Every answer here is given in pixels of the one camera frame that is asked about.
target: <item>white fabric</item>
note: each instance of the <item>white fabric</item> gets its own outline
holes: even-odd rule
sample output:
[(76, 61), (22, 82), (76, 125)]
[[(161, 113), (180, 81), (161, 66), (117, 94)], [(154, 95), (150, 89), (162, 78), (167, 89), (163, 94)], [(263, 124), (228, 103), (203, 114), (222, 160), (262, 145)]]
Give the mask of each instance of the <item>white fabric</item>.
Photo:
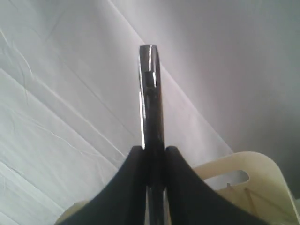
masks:
[[(130, 25), (121, 9), (133, 3), (0, 0), (2, 225), (53, 224), (141, 143), (138, 47), (155, 44), (141, 37), (156, 27)], [(168, 73), (171, 52), (159, 51), (166, 145), (191, 165), (232, 153)]]

